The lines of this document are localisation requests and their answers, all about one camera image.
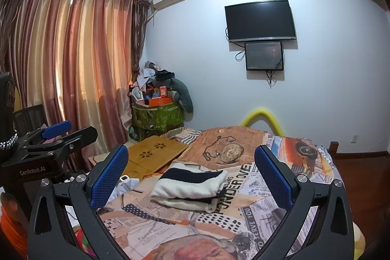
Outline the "black and white striped sweater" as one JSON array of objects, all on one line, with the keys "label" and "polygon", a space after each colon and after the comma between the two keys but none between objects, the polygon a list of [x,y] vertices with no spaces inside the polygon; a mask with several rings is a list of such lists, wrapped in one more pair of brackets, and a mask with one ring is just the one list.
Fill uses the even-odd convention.
[{"label": "black and white striped sweater", "polygon": [[228,172],[202,171],[173,164],[156,182],[150,197],[166,207],[213,213],[225,195]]}]

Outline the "newspaper print bed blanket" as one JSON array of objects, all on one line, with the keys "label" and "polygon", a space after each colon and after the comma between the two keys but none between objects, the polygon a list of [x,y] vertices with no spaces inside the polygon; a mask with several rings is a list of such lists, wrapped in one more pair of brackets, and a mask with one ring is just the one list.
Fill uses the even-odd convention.
[{"label": "newspaper print bed blanket", "polygon": [[291,171],[330,184],[339,178],[327,149],[308,139],[275,136],[244,127],[208,129],[198,137],[179,133],[188,149],[171,168],[212,172],[219,193],[196,185],[198,197],[176,195],[171,170],[141,183],[98,210],[130,259],[252,259],[280,225],[279,207],[254,162],[265,144]]}]

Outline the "orange shoe box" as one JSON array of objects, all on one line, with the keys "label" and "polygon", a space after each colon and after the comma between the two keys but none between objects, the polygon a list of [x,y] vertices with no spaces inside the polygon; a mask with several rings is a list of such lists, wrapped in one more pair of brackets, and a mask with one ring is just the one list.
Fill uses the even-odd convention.
[{"label": "orange shoe box", "polygon": [[157,97],[151,98],[148,101],[149,107],[160,107],[173,103],[173,99],[169,96],[167,97]]}]

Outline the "pink striped curtain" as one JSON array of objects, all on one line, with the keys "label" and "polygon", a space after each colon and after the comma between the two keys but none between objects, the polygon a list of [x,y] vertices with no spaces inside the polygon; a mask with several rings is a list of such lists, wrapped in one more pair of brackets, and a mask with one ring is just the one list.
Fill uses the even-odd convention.
[{"label": "pink striped curtain", "polygon": [[42,105],[50,125],[93,126],[97,140],[70,168],[127,141],[130,86],[139,73],[149,0],[1,0],[1,70],[22,107]]}]

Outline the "grey plush toy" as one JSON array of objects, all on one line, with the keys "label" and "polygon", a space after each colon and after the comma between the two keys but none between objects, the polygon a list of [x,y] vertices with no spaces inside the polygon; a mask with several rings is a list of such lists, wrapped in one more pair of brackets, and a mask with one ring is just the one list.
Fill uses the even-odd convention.
[{"label": "grey plush toy", "polygon": [[186,85],[176,78],[169,78],[166,80],[157,80],[154,79],[152,82],[154,87],[166,87],[167,90],[174,91],[175,97],[173,100],[176,103],[179,103],[183,110],[187,113],[192,113],[194,111],[194,106],[192,103],[192,99],[190,97],[190,93],[186,87]]}]

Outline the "wooden bed post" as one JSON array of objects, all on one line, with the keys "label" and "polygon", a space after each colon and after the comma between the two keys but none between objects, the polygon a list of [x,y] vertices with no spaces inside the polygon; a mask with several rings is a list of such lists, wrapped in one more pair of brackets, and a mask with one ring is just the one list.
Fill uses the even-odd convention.
[{"label": "wooden bed post", "polygon": [[334,158],[337,155],[339,143],[337,141],[331,141],[327,152],[330,154],[331,158]]}]

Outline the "white wall socket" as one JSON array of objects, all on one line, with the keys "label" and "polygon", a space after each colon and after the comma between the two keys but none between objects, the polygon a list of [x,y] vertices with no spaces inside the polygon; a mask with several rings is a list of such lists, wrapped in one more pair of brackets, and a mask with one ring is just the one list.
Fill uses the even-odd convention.
[{"label": "white wall socket", "polygon": [[358,136],[357,135],[353,135],[352,138],[351,138],[351,143],[354,144],[356,143],[358,140]]}]

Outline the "small black wall monitor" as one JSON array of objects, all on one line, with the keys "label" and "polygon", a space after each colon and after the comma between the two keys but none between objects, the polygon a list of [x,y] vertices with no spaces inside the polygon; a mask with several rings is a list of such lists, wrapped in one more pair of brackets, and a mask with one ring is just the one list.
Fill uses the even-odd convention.
[{"label": "small black wall monitor", "polygon": [[247,71],[283,71],[281,42],[248,42],[244,52]]}]

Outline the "black wall television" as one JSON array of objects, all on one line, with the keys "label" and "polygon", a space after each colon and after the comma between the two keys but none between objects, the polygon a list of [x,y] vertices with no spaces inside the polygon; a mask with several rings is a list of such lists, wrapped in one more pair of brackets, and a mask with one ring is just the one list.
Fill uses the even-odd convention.
[{"label": "black wall television", "polygon": [[287,0],[242,3],[225,7],[230,42],[296,39]]}]

